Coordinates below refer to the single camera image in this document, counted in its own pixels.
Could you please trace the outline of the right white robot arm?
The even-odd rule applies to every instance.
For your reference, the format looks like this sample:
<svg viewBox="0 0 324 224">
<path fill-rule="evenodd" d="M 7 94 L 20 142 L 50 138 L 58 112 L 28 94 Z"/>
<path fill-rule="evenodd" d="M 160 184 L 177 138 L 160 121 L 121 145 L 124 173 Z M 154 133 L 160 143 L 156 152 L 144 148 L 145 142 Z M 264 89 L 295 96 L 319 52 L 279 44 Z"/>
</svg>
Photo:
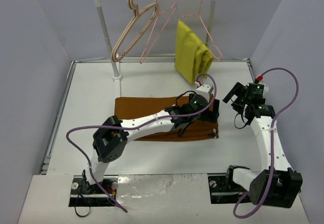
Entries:
<svg viewBox="0 0 324 224">
<path fill-rule="evenodd" d="M 275 110 L 265 103 L 265 85 L 236 83 L 223 99 L 232 101 L 232 108 L 243 116 L 256 137 L 261 156 L 261 171 L 253 173 L 243 166 L 229 166 L 225 176 L 228 190 L 242 188 L 249 194 L 250 201 L 257 205 L 291 208 L 303 183 L 300 173 L 289 164 L 277 132 Z"/>
</svg>

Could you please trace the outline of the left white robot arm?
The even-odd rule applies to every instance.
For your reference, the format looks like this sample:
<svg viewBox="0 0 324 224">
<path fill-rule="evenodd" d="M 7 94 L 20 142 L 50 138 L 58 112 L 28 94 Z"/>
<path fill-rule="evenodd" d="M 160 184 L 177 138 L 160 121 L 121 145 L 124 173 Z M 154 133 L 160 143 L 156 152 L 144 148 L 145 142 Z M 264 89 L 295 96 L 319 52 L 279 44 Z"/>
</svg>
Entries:
<svg viewBox="0 0 324 224">
<path fill-rule="evenodd" d="M 115 114 L 93 135 L 91 165 L 83 176 L 91 193 L 101 189 L 110 162 L 118 159 L 132 141 L 187 142 L 218 137 L 220 101 L 190 92 L 170 98 L 122 97 Z"/>
</svg>

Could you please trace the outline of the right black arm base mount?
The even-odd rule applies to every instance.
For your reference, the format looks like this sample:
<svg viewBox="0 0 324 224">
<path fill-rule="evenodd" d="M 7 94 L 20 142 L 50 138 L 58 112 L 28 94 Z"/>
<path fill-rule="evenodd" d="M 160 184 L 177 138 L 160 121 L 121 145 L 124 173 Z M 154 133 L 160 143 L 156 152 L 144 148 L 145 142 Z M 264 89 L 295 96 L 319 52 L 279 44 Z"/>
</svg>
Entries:
<svg viewBox="0 0 324 224">
<path fill-rule="evenodd" d="M 246 190 L 237 184 L 228 184 L 225 173 L 208 174 L 211 204 L 235 204 Z"/>
</svg>

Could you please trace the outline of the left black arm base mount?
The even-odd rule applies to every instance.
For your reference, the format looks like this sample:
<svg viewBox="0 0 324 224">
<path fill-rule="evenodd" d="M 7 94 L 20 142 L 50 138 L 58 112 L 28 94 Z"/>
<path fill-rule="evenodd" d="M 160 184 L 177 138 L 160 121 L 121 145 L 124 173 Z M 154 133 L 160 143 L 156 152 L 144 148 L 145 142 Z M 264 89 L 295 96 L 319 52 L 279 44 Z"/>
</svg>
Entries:
<svg viewBox="0 0 324 224">
<path fill-rule="evenodd" d="M 114 207 L 115 203 L 97 184 L 89 185 L 81 175 L 73 177 L 68 207 L 74 209 L 77 217 L 84 218 L 91 213 L 93 207 Z"/>
</svg>

